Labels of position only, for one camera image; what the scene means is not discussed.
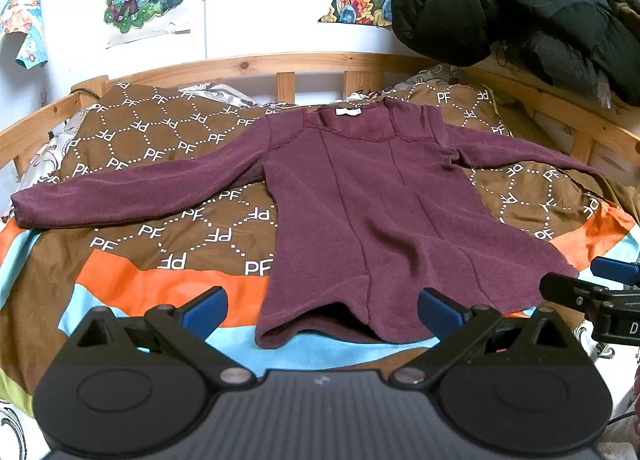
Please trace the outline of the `wooden bed frame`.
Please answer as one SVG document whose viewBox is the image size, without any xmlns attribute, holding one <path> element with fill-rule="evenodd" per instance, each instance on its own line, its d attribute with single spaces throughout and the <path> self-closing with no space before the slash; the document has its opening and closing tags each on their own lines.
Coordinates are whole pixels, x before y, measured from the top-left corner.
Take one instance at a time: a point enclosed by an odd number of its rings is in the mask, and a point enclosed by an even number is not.
<svg viewBox="0 0 640 460">
<path fill-rule="evenodd" d="M 157 68 L 124 76 L 124 82 L 163 88 L 192 86 L 200 82 L 222 82 L 252 75 L 276 76 L 277 99 L 295 100 L 297 73 L 343 74 L 342 93 L 379 90 L 387 73 L 414 74 L 435 62 L 424 56 L 367 52 L 320 52 L 262 54 L 231 59 L 214 59 Z M 578 94 L 552 87 L 512 64 L 488 58 L 462 71 L 492 89 L 498 89 L 525 106 L 572 128 L 570 155 L 588 162 L 599 143 L 634 165 L 639 164 L 639 136 L 612 123 L 605 108 Z M 37 150 L 49 140 L 49 133 L 81 108 L 101 99 L 116 82 L 105 75 L 78 82 L 66 97 L 40 108 L 1 131 L 1 164 L 12 163 L 22 175 Z"/>
</svg>

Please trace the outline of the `small anime poster left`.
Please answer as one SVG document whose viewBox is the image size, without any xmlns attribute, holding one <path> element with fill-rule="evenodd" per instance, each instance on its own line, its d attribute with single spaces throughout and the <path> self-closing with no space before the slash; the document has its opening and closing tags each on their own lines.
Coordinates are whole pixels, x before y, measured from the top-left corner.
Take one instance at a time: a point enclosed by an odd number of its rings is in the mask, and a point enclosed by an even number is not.
<svg viewBox="0 0 640 460">
<path fill-rule="evenodd" d="M 8 0 L 1 11 L 1 38 L 20 33 L 24 40 L 15 62 L 30 70 L 48 62 L 43 39 L 41 0 Z"/>
</svg>

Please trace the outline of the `maroon long sleeve top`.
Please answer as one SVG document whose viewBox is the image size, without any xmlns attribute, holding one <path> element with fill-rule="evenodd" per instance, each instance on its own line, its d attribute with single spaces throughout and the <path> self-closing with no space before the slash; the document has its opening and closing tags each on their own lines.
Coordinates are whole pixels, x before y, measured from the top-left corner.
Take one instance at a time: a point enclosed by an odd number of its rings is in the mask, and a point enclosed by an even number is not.
<svg viewBox="0 0 640 460">
<path fill-rule="evenodd" d="M 21 228 L 111 226 L 263 181 L 278 229 L 256 344 L 277 348 L 303 331 L 400 344 L 428 336 L 416 312 L 426 287 L 513 313 L 539 304 L 547 273 L 576 276 L 554 245 L 495 219 L 465 175 L 524 161 L 578 167 L 387 98 L 357 115 L 324 106 L 262 116 L 201 157 L 40 183 L 12 203 Z"/>
</svg>

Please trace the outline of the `black puffer jacket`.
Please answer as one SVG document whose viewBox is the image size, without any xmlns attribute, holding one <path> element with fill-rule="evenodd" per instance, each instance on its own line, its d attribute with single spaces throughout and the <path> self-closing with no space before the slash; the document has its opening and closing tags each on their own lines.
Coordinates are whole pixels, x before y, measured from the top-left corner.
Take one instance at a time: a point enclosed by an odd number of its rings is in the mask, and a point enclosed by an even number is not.
<svg viewBox="0 0 640 460">
<path fill-rule="evenodd" d="M 597 97 L 599 84 L 639 103 L 639 37 L 607 0 L 392 0 L 399 42 L 471 66 L 500 45 L 506 60 L 553 86 Z"/>
</svg>

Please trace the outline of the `white patterned pillow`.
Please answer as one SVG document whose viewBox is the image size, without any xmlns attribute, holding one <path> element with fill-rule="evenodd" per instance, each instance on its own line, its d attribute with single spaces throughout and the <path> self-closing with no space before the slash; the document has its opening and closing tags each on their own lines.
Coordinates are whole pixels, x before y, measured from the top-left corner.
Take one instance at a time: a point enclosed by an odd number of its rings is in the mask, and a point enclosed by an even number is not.
<svg viewBox="0 0 640 460">
<path fill-rule="evenodd" d="M 226 84 L 204 82 L 204 84 L 179 88 L 179 91 L 183 96 L 190 94 L 191 96 L 232 105 L 235 108 L 257 108 L 260 105 L 259 102 L 248 97 L 247 94 L 243 94 L 242 91 Z"/>
</svg>

